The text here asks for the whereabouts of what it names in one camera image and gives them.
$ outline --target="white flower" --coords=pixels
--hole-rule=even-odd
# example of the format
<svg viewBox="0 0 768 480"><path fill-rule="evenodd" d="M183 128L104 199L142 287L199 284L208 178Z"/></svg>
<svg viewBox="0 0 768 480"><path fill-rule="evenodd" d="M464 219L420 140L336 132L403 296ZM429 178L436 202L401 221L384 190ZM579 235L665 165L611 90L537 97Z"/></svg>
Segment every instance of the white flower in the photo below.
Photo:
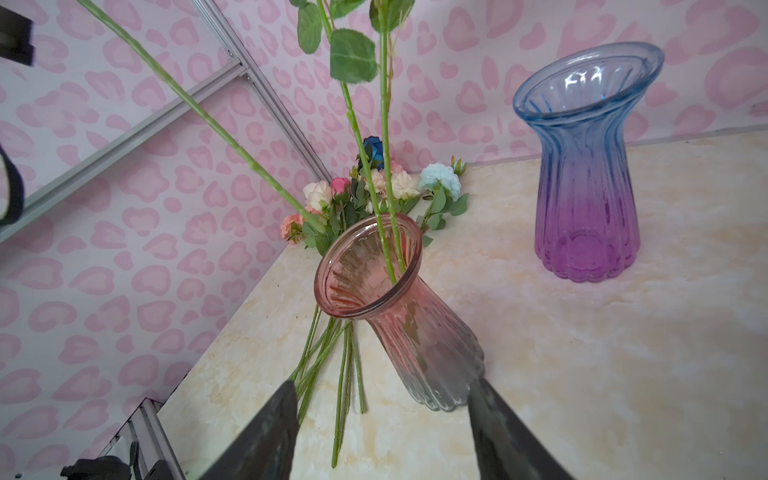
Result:
<svg viewBox="0 0 768 480"><path fill-rule="evenodd" d="M392 175L392 195L396 200L408 200L419 194L419 180L401 170Z"/></svg>
<svg viewBox="0 0 768 480"><path fill-rule="evenodd" d="M323 208L330 205L333 191L328 182L323 180L316 184L307 184L304 187L304 197L306 197L306 205L309 208L322 212Z"/></svg>
<svg viewBox="0 0 768 480"><path fill-rule="evenodd" d="M373 180L373 186L376 189L376 193L379 195L386 194L386 179L384 178L384 174L378 170L374 170L371 172L371 179ZM370 191L368 188L368 181L366 181L366 190Z"/></svg>

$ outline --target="light blue flower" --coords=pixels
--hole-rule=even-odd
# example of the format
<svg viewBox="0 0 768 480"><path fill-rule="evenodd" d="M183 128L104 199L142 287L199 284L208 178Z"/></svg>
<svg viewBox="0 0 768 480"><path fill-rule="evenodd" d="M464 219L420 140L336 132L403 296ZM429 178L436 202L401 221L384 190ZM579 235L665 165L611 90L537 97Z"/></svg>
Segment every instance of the light blue flower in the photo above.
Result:
<svg viewBox="0 0 768 480"><path fill-rule="evenodd" d="M462 183L458 181L458 175L448 165L427 165L419 179L419 190L431 190L437 186L438 182L451 194L453 201L458 200L458 196L462 193Z"/></svg>

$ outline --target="blue rose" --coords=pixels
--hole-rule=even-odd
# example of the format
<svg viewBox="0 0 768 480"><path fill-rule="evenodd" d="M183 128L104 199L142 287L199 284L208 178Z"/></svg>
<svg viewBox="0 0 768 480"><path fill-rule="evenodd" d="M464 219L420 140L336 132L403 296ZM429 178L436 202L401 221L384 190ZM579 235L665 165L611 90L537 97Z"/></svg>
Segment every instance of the blue rose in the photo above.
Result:
<svg viewBox="0 0 768 480"><path fill-rule="evenodd" d="M366 149L366 155L371 164L371 168L377 170L384 170L384 147L382 141L378 137L368 137L362 141L363 147Z"/></svg>

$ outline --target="black strap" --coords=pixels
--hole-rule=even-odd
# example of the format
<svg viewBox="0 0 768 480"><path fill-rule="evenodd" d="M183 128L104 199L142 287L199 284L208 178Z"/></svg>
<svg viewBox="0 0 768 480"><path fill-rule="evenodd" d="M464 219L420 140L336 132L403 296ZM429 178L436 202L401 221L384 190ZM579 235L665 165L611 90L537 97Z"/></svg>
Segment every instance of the black strap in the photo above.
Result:
<svg viewBox="0 0 768 480"><path fill-rule="evenodd" d="M24 182L18 168L2 149L2 145L0 145L0 155L5 164L5 173L8 175L8 208L5 210L5 216L0 218L0 225L10 225L21 218L24 210Z"/></svg>

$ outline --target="artificial flower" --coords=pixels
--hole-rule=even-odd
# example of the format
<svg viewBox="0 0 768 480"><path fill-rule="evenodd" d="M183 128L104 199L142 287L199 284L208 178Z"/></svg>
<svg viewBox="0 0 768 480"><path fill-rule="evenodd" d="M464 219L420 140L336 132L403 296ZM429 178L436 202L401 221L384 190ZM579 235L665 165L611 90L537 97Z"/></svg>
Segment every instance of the artificial flower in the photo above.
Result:
<svg viewBox="0 0 768 480"><path fill-rule="evenodd" d="M419 193L419 181L411 177L408 172L405 170L397 174L392 172L392 195L396 200L408 200Z"/></svg>
<svg viewBox="0 0 768 480"><path fill-rule="evenodd" d="M401 166L399 163L397 163L397 162L396 162L396 161L394 161L394 160L391 160L391 161L389 162L389 167L390 167L390 169L392 170L392 175L394 175L394 174L399 174L400 172L404 172L404 171L406 171L406 169L405 169L405 168L403 168L403 167L402 167L402 166Z"/></svg>
<svg viewBox="0 0 768 480"><path fill-rule="evenodd" d="M333 190L331 190L331 186L328 185L328 182L323 180L316 184L307 184L306 187L304 187L304 197L306 197L306 205L308 208L322 212L325 207L328 207L331 204Z"/></svg>
<svg viewBox="0 0 768 480"><path fill-rule="evenodd" d="M334 178L331 182L331 191L333 192L333 196L335 197L336 195L343 193L351 183L352 181L346 177Z"/></svg>
<svg viewBox="0 0 768 480"><path fill-rule="evenodd" d="M373 180L373 186L376 189L376 193L384 195L386 193L386 179L384 178L384 174L378 170L374 170L371 172L371 180ZM370 191L368 182L366 182L366 190Z"/></svg>
<svg viewBox="0 0 768 480"><path fill-rule="evenodd" d="M458 175L448 165L427 165L419 179L419 190L431 190L437 187L438 182L451 194L453 201L458 200L462 192L462 183L458 181Z"/></svg>
<svg viewBox="0 0 768 480"><path fill-rule="evenodd" d="M289 215L280 225L280 236L288 244L296 245L303 238L302 225L304 225L304 217L299 214Z"/></svg>
<svg viewBox="0 0 768 480"><path fill-rule="evenodd" d="M459 158L458 161L456 160L456 157L451 157L451 167L453 168L453 173L461 175L467 171L467 165L468 163L462 163L462 159Z"/></svg>
<svg viewBox="0 0 768 480"><path fill-rule="evenodd" d="M362 141L363 147L368 154L368 162L371 168L382 170L384 168L384 147L378 137L368 137ZM362 170L362 162L359 163L358 170Z"/></svg>

